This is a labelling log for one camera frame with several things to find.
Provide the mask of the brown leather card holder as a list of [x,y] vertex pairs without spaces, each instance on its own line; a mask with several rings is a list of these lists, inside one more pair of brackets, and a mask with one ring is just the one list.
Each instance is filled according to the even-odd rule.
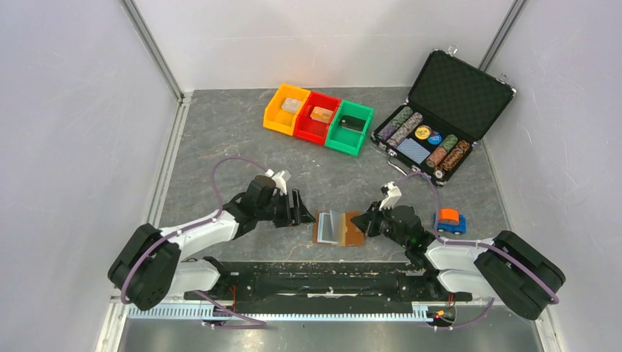
[[334,210],[317,213],[312,242],[332,246],[363,246],[365,234],[352,222],[359,214],[359,211],[339,213]]

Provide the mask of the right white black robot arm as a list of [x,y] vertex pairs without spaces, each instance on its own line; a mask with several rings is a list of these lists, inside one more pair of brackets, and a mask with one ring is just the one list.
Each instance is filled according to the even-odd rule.
[[529,320],[560,301],[565,274],[514,232],[449,239],[426,230],[412,206],[383,210],[377,202],[351,223],[368,237],[384,236],[401,246],[414,268],[425,272],[424,291],[433,299],[450,293],[493,298]]

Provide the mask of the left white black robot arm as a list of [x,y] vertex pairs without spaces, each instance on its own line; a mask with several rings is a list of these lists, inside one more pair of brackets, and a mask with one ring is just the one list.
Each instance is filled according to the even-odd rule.
[[141,311],[168,296],[193,290],[211,298],[230,291],[230,278],[215,259],[191,261],[190,256],[215,244],[251,232],[260,221],[276,228],[313,223],[299,190],[287,188],[287,172],[259,175],[248,188],[208,216],[175,227],[157,229],[146,223],[136,228],[111,264],[107,277],[120,298]]

